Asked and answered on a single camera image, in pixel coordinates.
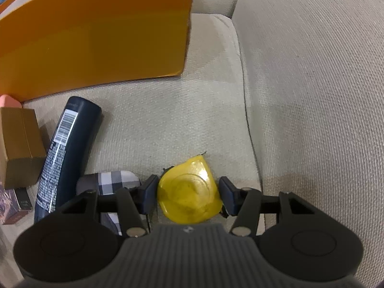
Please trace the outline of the black white plaid case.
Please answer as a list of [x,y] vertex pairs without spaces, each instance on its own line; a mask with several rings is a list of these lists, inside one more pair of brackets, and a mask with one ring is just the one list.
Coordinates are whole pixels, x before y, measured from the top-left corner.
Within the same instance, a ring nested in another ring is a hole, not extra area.
[[[78,179],[76,194],[94,190],[101,196],[112,195],[122,187],[134,189],[141,185],[140,179],[132,172],[126,170],[102,172],[84,175]],[[116,213],[102,213],[101,224],[109,228],[114,234],[121,235],[120,222]]]

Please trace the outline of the dark navy shampoo bottle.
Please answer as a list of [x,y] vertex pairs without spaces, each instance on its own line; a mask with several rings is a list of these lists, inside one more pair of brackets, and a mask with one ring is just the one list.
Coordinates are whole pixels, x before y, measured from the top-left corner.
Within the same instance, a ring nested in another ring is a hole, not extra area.
[[78,96],[68,99],[38,181],[34,222],[76,196],[101,120],[102,109],[95,103]]

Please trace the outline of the dark illustrated card box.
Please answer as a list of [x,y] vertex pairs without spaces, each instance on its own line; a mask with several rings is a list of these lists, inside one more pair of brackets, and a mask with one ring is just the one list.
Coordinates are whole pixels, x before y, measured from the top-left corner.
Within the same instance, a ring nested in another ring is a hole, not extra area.
[[33,210],[26,188],[5,190],[1,185],[0,197],[1,225],[13,225]]

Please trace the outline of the brown kraft paper box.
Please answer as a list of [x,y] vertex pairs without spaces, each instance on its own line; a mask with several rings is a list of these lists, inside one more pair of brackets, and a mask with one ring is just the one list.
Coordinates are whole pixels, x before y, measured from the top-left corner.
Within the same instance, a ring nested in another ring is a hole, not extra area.
[[4,189],[37,183],[46,159],[35,111],[1,108],[1,184]]

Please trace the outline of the orange cardboard box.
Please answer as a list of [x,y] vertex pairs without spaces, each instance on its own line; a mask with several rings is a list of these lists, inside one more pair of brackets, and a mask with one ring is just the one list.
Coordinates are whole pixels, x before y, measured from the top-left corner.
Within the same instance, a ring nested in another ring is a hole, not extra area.
[[25,102],[180,75],[193,0],[6,0],[1,93]]

